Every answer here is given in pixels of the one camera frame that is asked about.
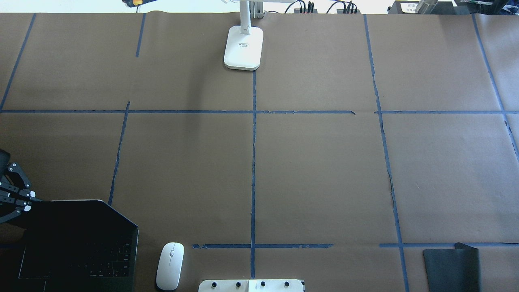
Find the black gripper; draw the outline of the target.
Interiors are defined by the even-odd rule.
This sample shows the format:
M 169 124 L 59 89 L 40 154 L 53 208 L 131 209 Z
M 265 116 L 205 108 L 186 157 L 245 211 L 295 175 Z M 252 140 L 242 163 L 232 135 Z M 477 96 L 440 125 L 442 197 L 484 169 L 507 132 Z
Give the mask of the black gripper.
M 0 150 L 0 223 L 7 223 L 31 210 L 36 194 L 21 166 L 9 164 L 11 154 Z

